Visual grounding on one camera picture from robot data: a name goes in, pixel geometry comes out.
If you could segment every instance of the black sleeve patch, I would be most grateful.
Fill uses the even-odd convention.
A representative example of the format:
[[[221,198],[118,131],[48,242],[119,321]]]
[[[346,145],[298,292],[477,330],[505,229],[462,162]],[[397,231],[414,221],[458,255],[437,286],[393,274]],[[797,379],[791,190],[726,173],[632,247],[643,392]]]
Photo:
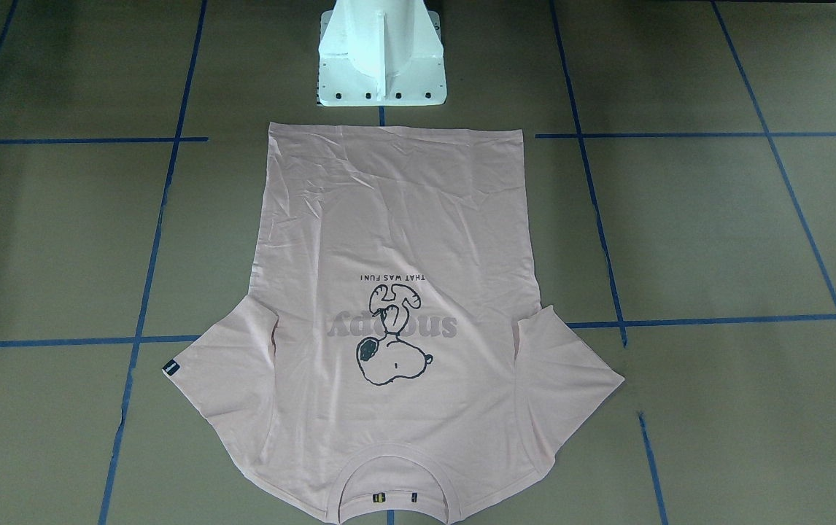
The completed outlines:
[[[162,370],[165,372],[166,376],[174,376],[175,372],[178,372],[179,368],[181,368],[181,365],[178,365],[178,363],[175,362],[175,359],[172,359],[170,362],[165,363]]]

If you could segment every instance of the shirt sleeve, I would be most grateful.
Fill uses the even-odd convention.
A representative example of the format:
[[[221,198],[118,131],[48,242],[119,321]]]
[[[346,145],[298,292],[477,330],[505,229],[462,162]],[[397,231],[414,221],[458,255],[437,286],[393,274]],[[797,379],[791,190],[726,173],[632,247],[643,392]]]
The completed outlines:
[[[211,423],[238,466],[258,458],[271,426],[277,320],[246,296],[164,369]]]
[[[624,379],[558,318],[554,307],[518,326],[519,425],[535,467],[546,474],[561,445]]]

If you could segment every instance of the upside-down t-shirt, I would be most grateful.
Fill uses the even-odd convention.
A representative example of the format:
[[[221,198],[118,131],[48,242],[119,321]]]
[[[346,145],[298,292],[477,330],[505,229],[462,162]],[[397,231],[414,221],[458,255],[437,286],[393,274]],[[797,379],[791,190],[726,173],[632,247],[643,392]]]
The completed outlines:
[[[275,123],[249,292],[165,372],[328,523],[497,504],[622,382],[541,306],[521,132]]]

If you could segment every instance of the green floor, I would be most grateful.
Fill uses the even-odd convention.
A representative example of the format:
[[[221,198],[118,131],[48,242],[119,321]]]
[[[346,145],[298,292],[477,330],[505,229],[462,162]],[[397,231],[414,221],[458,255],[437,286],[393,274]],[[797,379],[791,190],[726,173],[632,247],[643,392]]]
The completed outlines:
[[[836,4],[445,1],[447,103],[384,111],[315,106],[331,4],[0,1],[0,524],[314,523],[159,371],[245,293],[269,122],[525,130],[543,302],[626,383],[467,523],[836,523]]]

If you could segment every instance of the snoopy graphic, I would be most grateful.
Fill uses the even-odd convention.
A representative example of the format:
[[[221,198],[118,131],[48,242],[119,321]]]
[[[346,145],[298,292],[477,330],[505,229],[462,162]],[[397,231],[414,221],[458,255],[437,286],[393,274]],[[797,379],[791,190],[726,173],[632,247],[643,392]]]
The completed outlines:
[[[415,379],[434,359],[418,346],[402,341],[409,322],[409,308],[421,307],[421,297],[411,287],[381,284],[369,295],[369,313],[379,316],[385,334],[377,339],[365,337],[357,345],[357,363],[364,378],[373,385],[388,385],[396,378]]]

